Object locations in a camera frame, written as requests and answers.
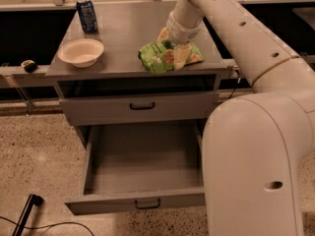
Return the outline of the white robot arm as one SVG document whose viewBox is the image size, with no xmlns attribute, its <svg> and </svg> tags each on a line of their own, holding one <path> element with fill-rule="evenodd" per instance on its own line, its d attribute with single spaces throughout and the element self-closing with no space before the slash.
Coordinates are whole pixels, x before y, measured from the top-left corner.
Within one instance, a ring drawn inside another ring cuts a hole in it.
<svg viewBox="0 0 315 236">
<path fill-rule="evenodd" d="M 202 139 L 211 236 L 303 236 L 298 167 L 315 149 L 315 73 L 235 0 L 178 0 L 177 43 L 207 19 L 253 91 L 210 115 Z"/>
</svg>

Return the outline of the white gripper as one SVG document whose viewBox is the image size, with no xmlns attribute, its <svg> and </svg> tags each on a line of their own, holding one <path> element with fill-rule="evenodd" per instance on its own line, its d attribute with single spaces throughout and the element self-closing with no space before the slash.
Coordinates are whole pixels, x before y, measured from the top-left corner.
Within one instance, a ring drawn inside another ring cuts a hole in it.
<svg viewBox="0 0 315 236">
<path fill-rule="evenodd" d="M 179 13 L 172 11 L 158 37 L 157 42 L 168 41 L 169 38 L 176 44 L 173 49 L 174 69 L 180 70 L 184 67 L 186 60 L 192 50 L 192 41 L 201 29 L 202 15 Z"/>
</svg>

